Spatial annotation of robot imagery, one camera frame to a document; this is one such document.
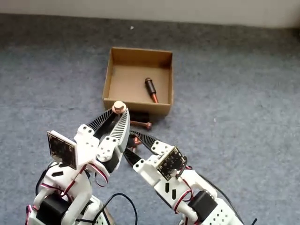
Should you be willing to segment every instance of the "red wire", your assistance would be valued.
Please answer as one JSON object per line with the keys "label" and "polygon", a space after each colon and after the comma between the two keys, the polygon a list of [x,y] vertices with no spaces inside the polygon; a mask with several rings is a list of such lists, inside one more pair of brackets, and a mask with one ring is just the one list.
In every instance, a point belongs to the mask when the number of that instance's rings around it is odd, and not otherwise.
{"label": "red wire", "polygon": [[175,207],[174,207],[175,214],[178,214],[177,208],[178,208],[180,202],[182,201],[182,199],[183,199],[188,193],[191,193],[191,190],[185,191],[185,192],[182,194],[182,196],[179,198],[179,200],[177,201],[177,203],[176,203],[176,205],[175,205]]}
{"label": "red wire", "polygon": [[68,193],[68,191],[71,189],[71,187],[75,184],[75,179],[77,178],[77,176],[78,176],[79,174],[81,174],[81,173],[84,171],[85,167],[86,167],[86,165],[84,165],[84,166],[80,169],[79,173],[76,175],[76,177],[74,178],[74,180],[72,180],[72,182],[71,182],[71,183],[69,184],[69,186],[66,188],[66,190],[64,191],[64,194],[63,194],[62,196],[65,196],[65,195]]}
{"label": "red wire", "polygon": [[183,180],[183,182],[185,182],[185,184],[189,187],[189,189],[191,191],[191,197],[188,200],[183,200],[183,201],[184,202],[189,202],[189,201],[191,201],[194,198],[194,192],[193,192],[191,186],[187,183],[187,181],[185,179],[182,179],[182,180]]}
{"label": "red wire", "polygon": [[93,163],[89,163],[99,174],[101,174],[101,176],[105,179],[105,182],[108,183],[108,178],[107,176],[98,168],[96,167],[96,165],[94,165]]}
{"label": "red wire", "polygon": [[27,213],[26,213],[26,221],[25,221],[25,225],[28,224],[29,215],[30,215],[30,213],[32,212],[32,208],[31,208],[30,205],[28,205],[28,206],[26,207],[26,211],[27,211]]}
{"label": "red wire", "polygon": [[[58,187],[53,187],[53,186],[50,186],[50,185],[45,184],[45,183],[41,183],[41,186],[43,186],[43,187],[45,187],[45,188],[52,188],[52,189],[56,189],[56,190],[58,190],[58,191],[64,192],[62,189],[60,189],[60,188],[58,188]],[[71,202],[71,201],[72,201],[72,200],[71,200],[71,197],[70,197],[68,194],[66,194],[66,196],[67,196],[68,200]]]}

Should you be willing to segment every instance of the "copper screw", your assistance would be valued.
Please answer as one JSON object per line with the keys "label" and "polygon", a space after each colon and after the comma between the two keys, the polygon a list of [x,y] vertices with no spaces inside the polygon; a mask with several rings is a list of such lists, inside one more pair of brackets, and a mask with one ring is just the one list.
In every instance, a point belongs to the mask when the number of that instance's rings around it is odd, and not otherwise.
{"label": "copper screw", "polygon": [[139,145],[139,144],[142,144],[141,141],[137,137],[135,137],[135,145]]}
{"label": "copper screw", "polygon": [[147,128],[147,130],[150,130],[151,127],[152,127],[152,123],[151,123],[151,122],[148,122],[148,123],[142,123],[142,122],[138,122],[138,121],[133,121],[133,120],[131,120],[131,121],[130,121],[130,124],[131,124],[131,125],[136,125],[136,126],[145,127],[145,128]]}
{"label": "copper screw", "polygon": [[126,105],[121,101],[114,102],[112,111],[116,114],[122,114],[126,110]]}
{"label": "copper screw", "polygon": [[154,103],[158,103],[158,98],[156,96],[156,90],[155,90],[154,84],[152,82],[152,79],[151,78],[146,78],[145,79],[145,85],[146,85],[146,88],[147,88],[147,91],[148,91],[149,95],[152,98],[152,101]]}
{"label": "copper screw", "polygon": [[158,98],[156,97],[155,93],[151,94],[151,98],[152,98],[152,100],[153,100],[154,103],[158,103]]}

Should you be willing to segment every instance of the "circuit board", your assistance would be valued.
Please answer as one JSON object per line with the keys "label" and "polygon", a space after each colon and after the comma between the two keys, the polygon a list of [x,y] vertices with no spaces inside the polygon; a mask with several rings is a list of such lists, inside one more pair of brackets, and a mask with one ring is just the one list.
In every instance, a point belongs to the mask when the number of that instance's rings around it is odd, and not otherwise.
{"label": "circuit board", "polygon": [[62,140],[54,134],[51,134],[50,132],[47,132],[47,135],[50,154],[54,160],[57,162],[62,162],[63,164],[76,170],[75,146]]}
{"label": "circuit board", "polygon": [[162,160],[157,170],[166,180],[170,180],[174,171],[179,171],[184,166],[186,160],[177,147],[174,147],[169,154]]}

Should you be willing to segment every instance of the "black wire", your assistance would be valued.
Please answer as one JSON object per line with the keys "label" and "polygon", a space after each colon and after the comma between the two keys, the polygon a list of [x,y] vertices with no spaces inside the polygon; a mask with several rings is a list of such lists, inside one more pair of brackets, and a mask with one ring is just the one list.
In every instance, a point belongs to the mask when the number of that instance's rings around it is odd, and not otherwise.
{"label": "black wire", "polygon": [[38,195],[38,188],[39,188],[39,185],[42,183],[42,180],[43,180],[44,177],[46,176],[46,173],[48,172],[48,170],[49,170],[51,167],[53,167],[53,166],[55,166],[55,165],[58,164],[58,163],[56,163],[56,164],[53,164],[53,163],[54,163],[54,162],[51,162],[51,163],[47,166],[47,168],[42,172],[40,178],[38,179],[37,184],[36,184],[36,196]]}
{"label": "black wire", "polygon": [[230,204],[231,208],[233,209],[234,213],[236,214],[236,216],[239,218],[239,220],[242,222],[242,224],[244,224],[243,220],[241,219],[239,213],[237,212],[236,208],[234,207],[233,203],[230,201],[230,199],[227,197],[227,195],[220,189],[218,188],[214,183],[212,183],[209,179],[207,179],[206,177],[204,177],[203,175],[201,175],[200,173],[197,172],[197,174],[202,177],[204,180],[206,180],[210,185],[212,185],[216,190],[218,190],[223,196],[224,198],[228,201],[228,203]]}
{"label": "black wire", "polygon": [[132,205],[133,210],[135,211],[135,225],[137,225],[137,212],[136,212],[136,208],[135,208],[135,204],[133,203],[133,201],[125,194],[123,193],[115,193],[112,196],[109,197],[109,199],[105,202],[105,204],[103,205],[102,209],[97,213],[97,215],[95,216],[94,220],[87,220],[87,219],[77,219],[76,222],[86,222],[86,223],[92,223],[92,225],[95,225],[97,218],[100,216],[100,214],[103,212],[103,210],[106,208],[106,206],[108,205],[108,203],[116,196],[121,195],[123,197],[125,197]]}
{"label": "black wire", "polygon": [[184,156],[184,159],[185,159],[185,162],[183,164],[183,167],[181,168],[180,172],[176,175],[177,179],[182,175],[183,171],[185,170],[185,168],[188,164],[188,158],[186,156]]}
{"label": "black wire", "polygon": [[254,225],[257,222],[257,218],[255,218],[251,225]]}

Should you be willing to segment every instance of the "white plastic part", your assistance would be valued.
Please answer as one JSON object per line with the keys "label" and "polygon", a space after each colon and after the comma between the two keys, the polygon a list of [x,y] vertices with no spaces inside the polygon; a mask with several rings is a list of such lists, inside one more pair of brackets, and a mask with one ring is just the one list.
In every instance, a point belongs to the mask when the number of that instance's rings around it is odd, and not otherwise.
{"label": "white plastic part", "polygon": [[[41,185],[40,191],[33,203],[34,207],[39,210],[42,201],[48,195],[56,191],[56,189],[49,188],[49,186],[59,188],[64,191],[69,187],[72,181],[75,181],[67,193],[67,195],[69,195],[72,199],[72,203],[62,219],[61,225],[74,225],[75,220],[78,218],[93,220],[95,215],[99,212],[99,209],[102,207],[102,203],[100,200],[92,196],[90,180],[86,173],[84,171],[82,173],[79,172],[83,169],[83,166],[85,166],[85,168],[92,172],[103,172],[103,176],[107,180],[110,174],[101,162],[109,161],[115,152],[119,158],[119,163],[114,170],[119,168],[121,157],[128,141],[129,124],[130,116],[128,109],[126,109],[111,134],[105,137],[100,144],[100,141],[93,136],[93,129],[85,124],[82,124],[77,130],[77,134],[74,137],[76,143],[63,135],[52,131],[52,134],[74,146],[77,170],[74,170],[69,166],[55,165],[51,167],[42,181],[48,185],[48,187]],[[57,172],[62,172],[63,174],[59,176],[52,176]],[[90,199],[94,203],[90,204],[87,207],[85,214],[81,216],[82,210]],[[107,225],[109,223],[106,221],[103,214],[100,214],[100,217],[97,219],[97,224]],[[36,212],[32,211],[29,216],[28,225],[44,224],[36,218]]]}
{"label": "white plastic part", "polygon": [[215,201],[217,202],[216,208],[203,221],[202,225],[243,225],[223,199],[218,198]]}
{"label": "white plastic part", "polygon": [[112,159],[114,151],[120,152],[118,140],[115,137],[106,136],[97,148],[96,157],[100,162],[107,162]]}
{"label": "white plastic part", "polygon": [[[96,216],[96,214],[100,211],[100,209],[103,207],[102,202],[92,195],[90,200],[93,202],[85,210],[85,213],[82,217],[78,217],[80,219],[86,219],[86,220],[93,220]],[[79,222],[77,225],[86,225],[86,222]],[[96,224],[98,225],[109,225],[109,222],[106,220],[103,213],[100,214],[100,216],[96,220]],[[32,211],[29,215],[28,225],[45,225],[43,222],[41,222],[39,219],[37,219],[37,212]]]}
{"label": "white plastic part", "polygon": [[151,146],[151,151],[158,155],[163,155],[165,153],[168,153],[174,148],[174,146],[171,146],[167,143],[161,142],[161,141],[155,141],[153,145]]}
{"label": "white plastic part", "polygon": [[193,225],[198,220],[197,213],[191,207],[189,207],[186,202],[180,201],[180,198],[183,196],[183,194],[190,190],[190,187],[199,190],[205,190],[214,199],[217,198],[217,192],[194,170],[184,170],[178,179],[171,177],[170,180],[166,180],[161,175],[161,173],[157,170],[157,165],[160,164],[166,157],[168,157],[168,153],[174,147],[175,146],[156,141],[152,145],[151,150],[155,151],[155,153],[159,155],[151,155],[148,160],[140,159],[136,164],[134,164],[133,168],[155,189],[155,191],[168,205],[170,205],[170,207],[173,209],[176,208],[178,212],[182,213],[183,218],[188,218],[188,225]]}
{"label": "white plastic part", "polygon": [[117,138],[118,147],[121,153],[125,151],[128,142],[128,137],[129,137],[129,130],[130,130],[130,115],[129,115],[129,110],[126,109],[110,133],[111,137]]}
{"label": "white plastic part", "polygon": [[94,137],[94,131],[85,124],[82,124],[74,137],[77,143],[77,162],[82,166],[95,158],[99,139]]}

